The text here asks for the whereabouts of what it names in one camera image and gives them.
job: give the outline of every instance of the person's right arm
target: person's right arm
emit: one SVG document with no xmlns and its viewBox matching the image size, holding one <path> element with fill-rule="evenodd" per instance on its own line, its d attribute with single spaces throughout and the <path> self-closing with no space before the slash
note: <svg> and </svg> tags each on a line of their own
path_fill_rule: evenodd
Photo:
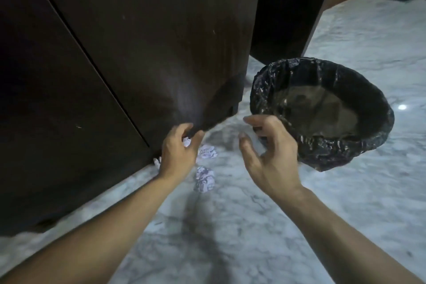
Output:
<svg viewBox="0 0 426 284">
<path fill-rule="evenodd" d="M 297 143 L 274 116 L 250 116 L 262 127 L 269 148 L 261 157 L 250 138 L 240 136 L 245 166 L 254 183 L 296 224 L 337 284 L 422 284 L 413 273 L 323 204 L 300 182 Z"/>
</svg>

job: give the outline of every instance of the hand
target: hand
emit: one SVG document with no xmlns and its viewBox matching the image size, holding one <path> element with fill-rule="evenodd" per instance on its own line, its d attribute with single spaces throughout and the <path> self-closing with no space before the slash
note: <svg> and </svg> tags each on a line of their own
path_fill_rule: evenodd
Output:
<svg viewBox="0 0 426 284">
<path fill-rule="evenodd" d="M 253 127 L 262 127 L 258 136 L 268 138 L 268 149 L 262 155 L 253 148 L 246 134 L 239 136 L 245 167 L 254 183 L 274 201 L 290 201 L 304 189 L 298 173 L 297 143 L 275 116 L 254 115 L 244 118 Z"/>
<path fill-rule="evenodd" d="M 185 147 L 182 138 L 193 127 L 185 123 L 172 128 L 163 141 L 160 173 L 162 177 L 173 178 L 179 183 L 185 179 L 195 165 L 198 148 L 204 138 L 204 131 L 198 131 L 191 139 L 191 144 Z"/>
</svg>

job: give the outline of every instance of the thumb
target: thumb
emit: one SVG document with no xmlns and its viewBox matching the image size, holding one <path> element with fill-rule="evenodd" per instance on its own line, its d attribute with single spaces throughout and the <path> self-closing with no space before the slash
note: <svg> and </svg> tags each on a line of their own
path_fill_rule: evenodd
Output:
<svg viewBox="0 0 426 284">
<path fill-rule="evenodd" d="M 197 131 L 196 134 L 191 138 L 191 143 L 189 144 L 188 148 L 191 151 L 198 153 L 198 148 L 200 147 L 205 134 L 206 133 L 202 130 Z"/>
<path fill-rule="evenodd" d="M 240 133 L 239 147 L 244 160 L 245 168 L 248 173 L 253 176 L 256 174 L 256 169 L 261 166 L 261 161 L 258 153 L 253 148 L 253 143 L 246 133 Z"/>
</svg>

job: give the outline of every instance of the forearm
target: forearm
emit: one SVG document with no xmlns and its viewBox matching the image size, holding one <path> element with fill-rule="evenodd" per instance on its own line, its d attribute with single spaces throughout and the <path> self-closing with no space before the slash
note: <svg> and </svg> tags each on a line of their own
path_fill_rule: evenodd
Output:
<svg viewBox="0 0 426 284">
<path fill-rule="evenodd" d="M 277 200 L 337 284 L 420 284 L 410 271 L 304 189 L 292 203 Z"/>
<path fill-rule="evenodd" d="M 108 282 L 167 195 L 157 177 L 102 214 L 54 241 L 0 280 L 2 284 Z"/>
</svg>

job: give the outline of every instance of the floor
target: floor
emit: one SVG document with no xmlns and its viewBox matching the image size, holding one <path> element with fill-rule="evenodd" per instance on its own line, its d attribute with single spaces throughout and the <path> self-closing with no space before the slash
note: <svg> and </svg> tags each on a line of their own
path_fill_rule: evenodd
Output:
<svg viewBox="0 0 426 284">
<path fill-rule="evenodd" d="M 426 281 L 426 1 L 350 0 L 326 11 L 306 56 L 362 73 L 395 110 L 389 140 L 350 164 L 319 173 L 301 166 L 303 184 L 341 217 Z M 250 58 L 248 85 L 262 65 Z M 209 193 L 193 175 L 161 206 L 112 284 L 332 283 L 294 224 L 253 184 L 237 134 L 250 128 L 247 87 L 236 116 L 205 142 L 218 157 Z M 147 167 L 41 235 L 0 238 L 0 274 L 128 195 L 155 174 Z"/>
</svg>

